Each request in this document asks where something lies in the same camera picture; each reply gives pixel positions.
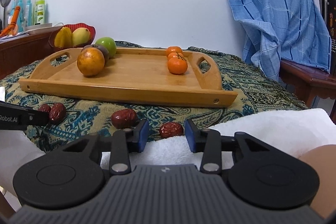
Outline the red jujube date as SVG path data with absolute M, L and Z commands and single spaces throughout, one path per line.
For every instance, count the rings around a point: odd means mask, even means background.
M 176 122 L 167 122 L 161 125 L 161 127 L 159 128 L 159 134 L 163 139 L 173 136 L 182 136 L 183 127 L 181 124 Z
M 116 129 L 133 127 L 138 121 L 137 113 L 132 109 L 122 109 L 111 115 L 112 125 Z
M 42 104 L 39 108 L 39 111 L 45 112 L 45 113 L 49 113 L 51 110 L 51 107 L 48 104 Z
M 55 103 L 49 112 L 50 122 L 53 124 L 58 124 L 64 119 L 65 115 L 65 106 L 62 103 Z

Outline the large orange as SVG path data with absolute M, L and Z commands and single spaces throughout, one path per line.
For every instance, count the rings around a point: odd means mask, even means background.
M 85 77 L 98 75 L 105 67 L 103 54 L 96 48 L 81 50 L 77 58 L 77 68 Z

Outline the mandarin with stem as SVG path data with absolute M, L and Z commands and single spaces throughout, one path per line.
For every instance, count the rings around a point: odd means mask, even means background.
M 186 59 L 177 59 L 172 58 L 170 60 L 167 60 L 167 68 L 170 73 L 175 75 L 182 75 L 184 74 L 188 69 L 188 64 Z

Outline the wooden sideboard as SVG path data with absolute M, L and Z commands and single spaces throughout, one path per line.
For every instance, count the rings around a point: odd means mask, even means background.
M 45 32 L 1 42 L 0 79 L 14 73 L 21 67 L 52 54 L 54 51 L 49 45 L 51 34 L 52 32 Z

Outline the wooden serving tray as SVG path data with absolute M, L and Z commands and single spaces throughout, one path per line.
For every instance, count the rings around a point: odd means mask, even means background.
M 184 51 L 187 72 L 167 69 L 164 49 L 118 48 L 114 58 L 95 77 L 77 68 L 81 50 L 70 48 L 46 57 L 27 79 L 19 79 L 25 92 L 83 100 L 186 107 L 228 107 L 238 96 L 222 88 L 216 62 L 200 52 Z

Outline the patterned green table cloth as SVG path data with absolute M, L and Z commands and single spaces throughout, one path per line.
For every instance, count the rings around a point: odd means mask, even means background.
M 166 122 L 183 124 L 185 119 L 192 119 L 198 127 L 210 127 L 269 110 L 307 108 L 294 94 L 285 90 L 278 82 L 266 78 L 260 69 L 246 64 L 240 57 L 197 47 L 188 49 L 205 53 L 214 59 L 220 70 L 223 89 L 238 94 L 230 107 L 207 109 L 130 105 L 26 93 L 20 88 L 18 81 L 29 77 L 39 61 L 1 77 L 1 86 L 6 91 L 6 102 L 15 105 L 37 109 L 43 104 L 52 106 L 55 103 L 62 103 L 66 107 L 67 115 L 59 125 L 29 126 L 24 131 L 30 141 L 44 152 L 50 152 L 88 133 L 112 135 L 116 129 L 112 125 L 111 115 L 122 109 L 132 109 L 139 119 L 147 119 L 150 125 L 148 140 L 154 141 L 161 139 L 158 130 Z

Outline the yellow starfruit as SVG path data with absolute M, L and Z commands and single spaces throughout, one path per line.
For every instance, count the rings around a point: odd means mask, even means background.
M 72 47 L 72 31 L 69 27 L 62 27 L 55 36 L 54 46 L 59 48 Z

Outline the white towel right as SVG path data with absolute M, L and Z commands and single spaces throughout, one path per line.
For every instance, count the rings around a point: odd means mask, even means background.
M 246 132 L 294 157 L 322 145 L 335 144 L 335 124 L 319 108 L 265 111 L 217 124 L 212 129 L 226 136 Z M 132 167 L 139 164 L 200 166 L 202 156 L 201 152 L 190 151 L 184 136 L 151 141 L 142 153 L 129 155 Z

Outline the teal spray bottle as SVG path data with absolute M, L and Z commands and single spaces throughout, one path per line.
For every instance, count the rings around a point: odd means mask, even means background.
M 33 4 L 31 2 L 31 0 L 27 0 L 26 2 L 26 8 L 25 8 L 25 27 L 29 27 L 33 24 L 33 20 L 32 20 L 32 8 L 33 8 Z
M 23 4 L 23 0 L 18 0 L 17 5 L 20 7 L 20 11 L 19 11 L 19 15 L 18 15 L 18 19 L 17 19 L 17 26 L 18 26 L 18 32 L 23 32 L 23 13 L 24 13 L 24 4 Z

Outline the dark purple round fruit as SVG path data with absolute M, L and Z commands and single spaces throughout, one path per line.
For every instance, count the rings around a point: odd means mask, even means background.
M 108 62 L 108 60 L 109 60 L 109 52 L 108 52 L 108 50 L 104 46 L 99 45 L 99 44 L 98 45 L 96 45 L 96 44 L 90 44 L 90 45 L 87 45 L 87 46 L 83 47 L 82 51 L 85 50 L 85 49 L 87 49 L 87 48 L 96 48 L 97 50 L 99 50 L 103 54 L 104 59 L 105 59 L 105 64 Z

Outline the middle mandarin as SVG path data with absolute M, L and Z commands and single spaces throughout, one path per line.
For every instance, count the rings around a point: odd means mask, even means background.
M 172 58 L 177 58 L 177 59 L 182 59 L 182 60 L 185 59 L 182 52 L 170 52 L 167 56 L 167 59 L 170 60 Z

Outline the white flat box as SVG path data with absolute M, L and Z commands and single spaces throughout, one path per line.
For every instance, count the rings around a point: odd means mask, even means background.
M 29 34 L 42 34 L 44 32 L 50 32 L 57 30 L 58 28 L 62 27 L 63 23 L 45 23 L 45 24 L 37 24 L 34 26 L 28 26 L 24 28 L 24 32 L 27 32 Z

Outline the yellow mango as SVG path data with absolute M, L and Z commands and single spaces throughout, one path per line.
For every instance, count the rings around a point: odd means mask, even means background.
M 85 44 L 90 40 L 91 33 L 88 28 L 77 28 L 72 33 L 72 46 L 77 47 L 79 45 Z

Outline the far mandarin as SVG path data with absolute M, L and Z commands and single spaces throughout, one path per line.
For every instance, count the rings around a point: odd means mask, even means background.
M 171 53 L 175 53 L 175 52 L 182 53 L 183 50 L 178 46 L 171 46 L 171 47 L 166 48 L 165 50 L 166 56 L 168 56 Z

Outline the green apple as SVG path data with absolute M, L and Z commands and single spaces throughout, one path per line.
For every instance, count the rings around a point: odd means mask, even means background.
M 117 52 L 117 46 L 111 37 L 102 37 L 96 40 L 96 45 L 101 45 L 108 50 L 109 58 L 113 58 Z

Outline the red fruit bowl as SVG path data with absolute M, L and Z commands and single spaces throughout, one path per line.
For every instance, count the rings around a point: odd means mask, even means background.
M 85 23 L 58 26 L 50 34 L 49 45 L 54 52 L 67 48 L 82 48 L 91 44 L 96 36 L 96 29 Z

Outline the green white bottle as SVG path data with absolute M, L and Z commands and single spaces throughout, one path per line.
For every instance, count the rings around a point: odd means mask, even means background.
M 36 1 L 35 24 L 45 24 L 46 2 L 45 0 Z

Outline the dark wooden side table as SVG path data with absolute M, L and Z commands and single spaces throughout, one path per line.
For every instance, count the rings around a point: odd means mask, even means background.
M 307 107 L 312 106 L 315 97 L 335 99 L 335 76 L 325 71 L 283 60 L 279 76 L 294 86 L 294 94 Z

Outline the blue checked cloth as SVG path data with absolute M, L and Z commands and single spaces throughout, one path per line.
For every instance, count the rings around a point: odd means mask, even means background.
M 329 72 L 331 39 L 314 0 L 228 0 L 246 31 L 243 60 L 277 81 L 282 60 Z

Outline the dark patterned cabinet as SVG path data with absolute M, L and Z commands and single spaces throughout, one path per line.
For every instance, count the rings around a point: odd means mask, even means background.
M 331 37 L 331 68 L 330 73 L 335 75 L 335 50 L 336 50 L 336 0 L 327 0 L 327 28 Z

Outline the orange handled tool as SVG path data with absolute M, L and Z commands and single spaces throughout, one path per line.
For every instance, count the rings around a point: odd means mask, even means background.
M 15 26 L 17 25 L 17 20 L 19 16 L 21 8 L 19 6 L 15 7 L 14 14 L 11 20 L 11 23 L 1 32 L 0 37 L 7 36 L 10 32 L 12 32 L 15 29 Z

